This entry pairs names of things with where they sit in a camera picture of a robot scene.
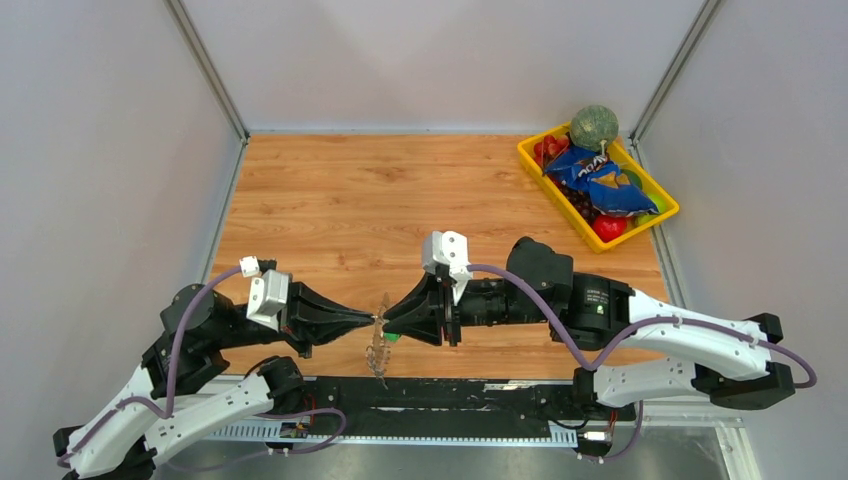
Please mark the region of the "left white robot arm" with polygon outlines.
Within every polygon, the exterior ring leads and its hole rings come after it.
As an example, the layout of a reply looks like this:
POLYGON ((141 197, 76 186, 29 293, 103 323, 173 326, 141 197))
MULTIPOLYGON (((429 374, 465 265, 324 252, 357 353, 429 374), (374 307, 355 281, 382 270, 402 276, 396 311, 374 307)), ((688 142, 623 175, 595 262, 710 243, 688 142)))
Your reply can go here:
POLYGON ((370 326, 374 317, 329 300, 285 273, 268 271, 236 304, 216 282, 180 290, 160 313, 164 331, 143 354, 118 394, 88 423, 53 435, 69 479, 148 479, 177 452, 208 434, 254 415, 296 419, 320 414, 306 400, 294 358, 260 361, 222 394, 179 409, 229 368, 232 348, 284 342, 308 358, 316 346, 370 326))

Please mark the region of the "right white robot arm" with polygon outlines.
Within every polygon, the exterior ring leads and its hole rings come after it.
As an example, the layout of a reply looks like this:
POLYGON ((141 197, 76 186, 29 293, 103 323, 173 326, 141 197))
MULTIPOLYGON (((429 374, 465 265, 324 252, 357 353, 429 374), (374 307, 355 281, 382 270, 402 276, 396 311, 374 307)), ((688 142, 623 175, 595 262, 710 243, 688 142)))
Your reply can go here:
POLYGON ((383 314, 383 332, 457 345, 466 327, 544 323, 572 353, 571 403, 584 417, 640 401, 700 395, 742 411, 796 392, 774 354, 783 338, 768 313, 726 320, 681 308, 607 277, 529 237, 504 268, 474 264, 467 240, 436 232, 422 248, 423 276, 383 314))

